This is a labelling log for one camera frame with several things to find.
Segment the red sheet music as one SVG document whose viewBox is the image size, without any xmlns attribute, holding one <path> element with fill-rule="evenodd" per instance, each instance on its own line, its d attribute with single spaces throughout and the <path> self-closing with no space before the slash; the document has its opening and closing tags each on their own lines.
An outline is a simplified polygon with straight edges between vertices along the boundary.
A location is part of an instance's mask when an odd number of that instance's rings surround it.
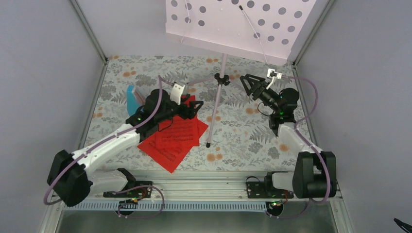
<svg viewBox="0 0 412 233">
<path fill-rule="evenodd" d="M 182 119 L 174 116 L 159 125 L 155 145 L 160 149 L 189 148 L 199 146 L 198 118 Z"/>
<path fill-rule="evenodd" d="M 198 120 L 199 139 L 207 131 L 207 128 L 208 126 L 205 123 Z M 149 155 L 165 170 L 173 173 L 193 147 L 160 149 L 155 145 L 156 133 L 144 140 L 137 148 Z"/>
</svg>

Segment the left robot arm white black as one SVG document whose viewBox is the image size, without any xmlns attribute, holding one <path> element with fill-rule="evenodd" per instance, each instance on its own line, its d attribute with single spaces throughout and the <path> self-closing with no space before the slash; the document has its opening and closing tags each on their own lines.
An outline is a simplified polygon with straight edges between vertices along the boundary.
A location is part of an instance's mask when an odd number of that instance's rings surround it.
<svg viewBox="0 0 412 233">
<path fill-rule="evenodd" d="M 159 126 L 164 121 L 176 116 L 183 120 L 194 119 L 204 104 L 201 100 L 190 100 L 190 94 L 180 95 L 178 100 L 173 101 L 166 90 L 155 89 L 145 104 L 111 134 L 74 152 L 58 152 L 47 178 L 49 189 L 44 203 L 51 204 L 48 201 L 50 192 L 54 192 L 68 207 L 104 192 L 119 192 L 124 197 L 132 195 L 135 183 L 127 170 L 118 168 L 103 172 L 98 168 L 114 155 L 144 142 L 160 130 Z"/>
</svg>

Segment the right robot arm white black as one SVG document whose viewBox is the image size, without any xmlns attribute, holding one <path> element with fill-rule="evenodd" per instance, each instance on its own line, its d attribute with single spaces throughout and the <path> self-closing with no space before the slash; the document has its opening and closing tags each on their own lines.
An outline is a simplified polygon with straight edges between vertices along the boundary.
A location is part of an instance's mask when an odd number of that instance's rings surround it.
<svg viewBox="0 0 412 233">
<path fill-rule="evenodd" d="M 264 194 L 276 197 L 282 190 L 292 192 L 299 199 L 326 202 L 336 195 L 336 157 L 324 151 L 303 136 L 298 129 L 294 111 L 299 101 L 299 92 L 286 88 L 279 93 L 270 88 L 266 79 L 247 74 L 240 81 L 248 96 L 260 100 L 272 109 L 269 128 L 275 136 L 296 155 L 293 172 L 273 172 L 263 185 Z"/>
</svg>

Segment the floral table mat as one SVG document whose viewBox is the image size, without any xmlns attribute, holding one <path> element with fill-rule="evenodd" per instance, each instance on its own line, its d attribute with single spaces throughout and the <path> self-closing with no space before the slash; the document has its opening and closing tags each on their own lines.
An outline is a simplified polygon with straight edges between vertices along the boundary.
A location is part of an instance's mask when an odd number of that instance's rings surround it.
<svg viewBox="0 0 412 233">
<path fill-rule="evenodd" d="M 292 171 L 296 156 L 288 143 L 278 140 L 268 125 L 271 109 L 244 92 L 240 77 L 265 77 L 268 64 L 229 57 L 225 73 L 230 84 L 223 87 L 217 113 L 214 75 L 220 71 L 221 57 L 192 56 L 113 56 L 108 62 L 103 84 L 86 137 L 91 145 L 113 132 L 128 118 L 126 89 L 134 85 L 147 96 L 158 87 L 158 77 L 169 82 L 191 83 L 188 92 L 204 105 L 198 118 L 214 122 L 211 146 L 207 133 L 177 166 L 178 171 Z"/>
</svg>

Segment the aluminium rail base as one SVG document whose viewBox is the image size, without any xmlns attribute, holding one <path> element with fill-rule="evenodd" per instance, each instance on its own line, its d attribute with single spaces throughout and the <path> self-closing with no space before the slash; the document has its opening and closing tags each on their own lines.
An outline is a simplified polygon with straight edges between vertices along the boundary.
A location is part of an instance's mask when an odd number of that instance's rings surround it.
<svg viewBox="0 0 412 233">
<path fill-rule="evenodd" d="M 351 233 L 343 198 L 306 208 L 290 198 L 281 218 L 266 215 L 268 199 L 249 199 L 246 181 L 264 172 L 134 171 L 152 181 L 155 190 L 128 218 L 118 217 L 119 198 L 96 194 L 75 207 L 47 209 L 42 233 Z"/>
</svg>

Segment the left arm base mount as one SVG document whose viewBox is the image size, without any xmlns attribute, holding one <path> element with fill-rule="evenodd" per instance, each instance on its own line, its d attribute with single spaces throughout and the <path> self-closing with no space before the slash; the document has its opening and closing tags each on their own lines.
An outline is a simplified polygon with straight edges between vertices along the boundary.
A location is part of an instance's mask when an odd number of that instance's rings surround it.
<svg viewBox="0 0 412 233">
<path fill-rule="evenodd" d="M 139 181 L 132 173 L 124 168 L 112 171 L 104 171 L 103 197 L 105 198 L 125 198 L 117 205 L 115 213 L 118 217 L 127 218 L 133 211 L 123 211 L 128 205 L 137 205 L 140 200 L 151 197 L 153 184 L 151 181 Z"/>
</svg>

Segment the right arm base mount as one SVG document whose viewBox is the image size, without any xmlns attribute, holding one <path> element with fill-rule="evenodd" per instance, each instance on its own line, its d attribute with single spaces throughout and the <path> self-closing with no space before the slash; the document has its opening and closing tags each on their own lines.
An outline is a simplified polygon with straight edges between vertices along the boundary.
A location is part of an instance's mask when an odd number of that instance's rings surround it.
<svg viewBox="0 0 412 233">
<path fill-rule="evenodd" d="M 274 174 L 275 171 L 268 172 L 263 180 L 256 176 L 249 176 L 245 180 L 248 199 L 273 199 L 265 202 L 266 214 L 269 217 L 280 216 L 284 205 L 294 197 L 292 191 L 274 187 Z"/>
</svg>

